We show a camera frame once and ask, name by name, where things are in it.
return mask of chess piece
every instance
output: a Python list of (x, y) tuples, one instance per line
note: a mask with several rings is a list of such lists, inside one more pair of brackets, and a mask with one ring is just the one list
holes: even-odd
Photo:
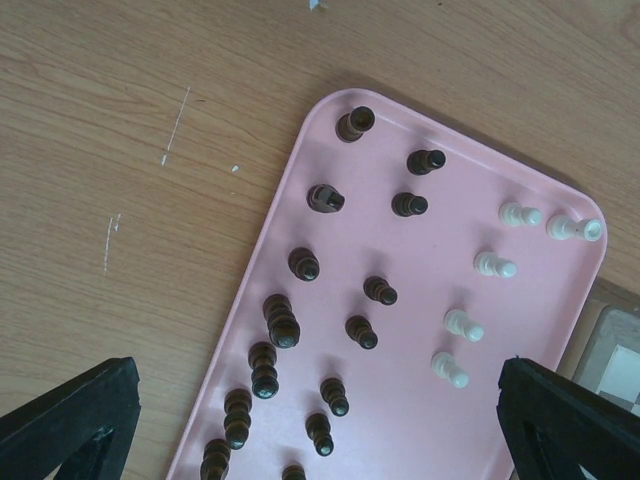
[(232, 450), (239, 450), (249, 438), (251, 426), (251, 394), (242, 389), (236, 389), (227, 394), (224, 400), (224, 435)]
[(269, 338), (278, 348), (295, 347), (300, 340), (300, 325), (291, 311), (291, 303), (284, 295), (275, 294), (267, 298), (262, 306), (267, 321)]
[(542, 223), (542, 212), (537, 208), (523, 207), (519, 203), (505, 203), (498, 212), (500, 220), (510, 227), (528, 225), (535, 227)]
[(289, 254), (289, 269), (300, 280), (311, 282), (320, 275), (318, 259), (308, 248), (296, 248)]
[(436, 353), (431, 359), (431, 367), (439, 377), (449, 380), (456, 388), (464, 388), (469, 383), (469, 374), (456, 364), (450, 353)]
[(511, 278), (518, 273), (516, 264), (505, 258), (498, 257), (493, 252), (481, 252), (473, 261), (473, 266), (482, 275), (487, 277), (498, 276)]
[(371, 300), (383, 305), (393, 305), (398, 300), (398, 293), (382, 277), (367, 278), (364, 282), (364, 293)]
[(249, 349), (251, 391), (256, 397), (266, 400), (278, 393), (277, 359), (276, 349), (268, 342), (258, 342)]
[(306, 480), (304, 469), (300, 465), (290, 465), (282, 472), (282, 480)]
[(409, 192), (399, 193), (391, 201), (393, 213), (400, 217), (422, 215), (428, 208), (429, 202), (427, 202), (426, 198)]
[(355, 142), (373, 128), (375, 121), (376, 116), (373, 110), (368, 107), (357, 107), (338, 120), (336, 133), (343, 142)]
[(471, 320), (463, 310), (449, 310), (444, 316), (444, 325), (454, 335), (461, 335), (472, 342), (477, 342), (484, 336), (484, 328)]
[(446, 155), (440, 150), (416, 150), (407, 158), (407, 168), (414, 175), (426, 175), (444, 167), (446, 161)]
[(371, 350), (378, 345), (378, 336), (371, 328), (369, 320), (361, 315), (355, 315), (347, 320), (345, 325), (349, 338), (358, 343), (365, 350)]
[(324, 413), (315, 413), (307, 418), (305, 423), (307, 435), (313, 440), (313, 446), (321, 457), (331, 455), (333, 452), (333, 439), (331, 438), (331, 425)]
[(226, 440), (211, 440), (204, 448), (200, 465), (200, 480), (224, 480), (229, 471), (231, 450)]
[(320, 213), (335, 213), (342, 210), (344, 197), (331, 185), (314, 185), (307, 192), (307, 204)]
[(320, 385), (320, 395), (329, 404), (331, 413), (336, 417), (344, 417), (349, 412), (349, 402), (345, 396), (345, 388), (338, 378), (327, 378)]
[(596, 218), (576, 222), (566, 215), (556, 215), (547, 222), (547, 233), (556, 240), (578, 237), (587, 242), (597, 242), (604, 234), (604, 227)]

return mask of white chess piece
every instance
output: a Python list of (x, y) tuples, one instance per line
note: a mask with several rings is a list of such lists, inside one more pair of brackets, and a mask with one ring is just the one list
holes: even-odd
[(431, 359), (431, 367), (439, 377), (446, 378), (456, 388), (464, 388), (469, 383), (469, 374), (456, 364), (450, 353), (436, 353)]
[(444, 326), (454, 335), (460, 335), (471, 342), (477, 342), (484, 336), (482, 325), (474, 322), (464, 310), (454, 308), (444, 316)]
[(586, 218), (576, 222), (566, 215), (556, 215), (547, 222), (547, 233), (556, 240), (578, 237), (587, 242), (596, 242), (602, 237), (604, 228), (596, 218)]
[(542, 212), (537, 208), (523, 207), (519, 203), (505, 203), (500, 207), (500, 220), (505, 225), (519, 227), (529, 225), (535, 227), (542, 223)]
[(473, 261), (473, 266), (482, 275), (487, 277), (498, 276), (511, 278), (518, 273), (518, 267), (511, 260), (498, 257), (493, 252), (481, 252)]

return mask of pink board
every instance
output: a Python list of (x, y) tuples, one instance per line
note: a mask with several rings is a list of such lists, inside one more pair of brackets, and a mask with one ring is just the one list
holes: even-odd
[[(354, 143), (338, 139), (336, 121), (365, 105), (373, 129)], [(406, 167), (417, 149), (440, 149), (446, 165), (426, 176)], [(345, 196), (337, 213), (306, 203), (315, 184)], [(401, 218), (393, 196), (410, 191), (429, 210)], [(508, 227), (500, 206), (517, 201), (542, 211), (537, 227)], [(224, 397), (251, 389), (249, 348), (268, 340), (264, 300), (283, 293), (301, 329), (300, 342), (278, 349), (280, 391), (254, 397), (247, 444), (231, 455), (228, 480), (280, 480), (298, 463), (310, 480), (437, 478), (507, 479), (513, 463), (496, 415), (498, 377), (515, 355), (555, 369), (606, 249), (597, 242), (550, 238), (552, 215), (604, 218), (584, 194), (458, 132), (366, 90), (343, 90), (307, 116), (235, 298), (211, 366), (169, 470), (168, 479), (200, 478), (203, 449), (224, 438)], [(320, 276), (302, 282), (287, 266), (291, 250), (310, 248)], [(474, 270), (477, 253), (492, 250), (514, 261), (513, 278)], [(365, 297), (363, 281), (381, 275), (398, 292), (383, 306)], [(466, 310), (486, 330), (472, 343), (445, 330), (443, 316)], [(379, 337), (363, 350), (345, 321), (364, 315)], [(456, 389), (430, 367), (448, 351), (470, 376)], [(331, 415), (320, 383), (339, 376), (351, 408)], [(305, 419), (325, 412), (334, 452), (320, 457)]]

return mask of black chess piece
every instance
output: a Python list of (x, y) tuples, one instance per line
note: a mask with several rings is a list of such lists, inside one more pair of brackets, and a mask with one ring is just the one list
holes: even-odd
[(271, 343), (278, 348), (291, 348), (298, 344), (300, 325), (287, 297), (279, 293), (271, 295), (265, 300), (262, 313), (267, 321)]
[(393, 213), (400, 217), (422, 215), (428, 208), (429, 202), (427, 202), (426, 198), (409, 192), (399, 193), (391, 201)]
[(382, 277), (367, 278), (364, 282), (364, 293), (371, 300), (383, 305), (393, 305), (398, 300), (398, 293)]
[(268, 342), (258, 342), (249, 349), (251, 391), (256, 397), (266, 400), (278, 393), (277, 359), (276, 349)]
[(289, 269), (300, 280), (311, 282), (320, 275), (320, 263), (311, 250), (304, 247), (294, 249), (289, 254)]
[(426, 175), (444, 167), (447, 156), (441, 150), (416, 150), (407, 157), (407, 168), (414, 175)]
[(344, 197), (331, 185), (314, 185), (307, 192), (307, 204), (320, 213), (335, 213), (344, 207)]
[(313, 445), (321, 457), (331, 455), (333, 452), (333, 439), (331, 438), (331, 425), (324, 413), (315, 413), (307, 418), (305, 423), (307, 435), (313, 440)]
[(347, 320), (345, 325), (347, 335), (365, 350), (371, 350), (378, 345), (378, 336), (371, 328), (369, 320), (362, 315), (355, 315)]
[(207, 443), (200, 465), (200, 480), (224, 480), (229, 471), (231, 449), (226, 440), (217, 438)]
[(357, 107), (351, 113), (340, 117), (336, 124), (336, 133), (343, 142), (355, 142), (373, 128), (375, 121), (376, 116), (373, 110), (368, 107)]
[(320, 395), (336, 417), (344, 417), (349, 412), (349, 401), (345, 393), (344, 384), (339, 378), (327, 378), (320, 385)]
[(290, 465), (282, 472), (282, 480), (306, 480), (304, 469), (300, 465)]
[(251, 394), (242, 389), (236, 389), (227, 394), (224, 400), (224, 435), (232, 450), (239, 450), (249, 438), (251, 427)]

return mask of wood grain surface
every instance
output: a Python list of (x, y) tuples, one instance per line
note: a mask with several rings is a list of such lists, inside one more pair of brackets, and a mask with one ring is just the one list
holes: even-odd
[(639, 290), (638, 2), (326, 3), (1, 3), (0, 414), (133, 356), (123, 478), (162, 478), (301, 122), (346, 87), (577, 184)]

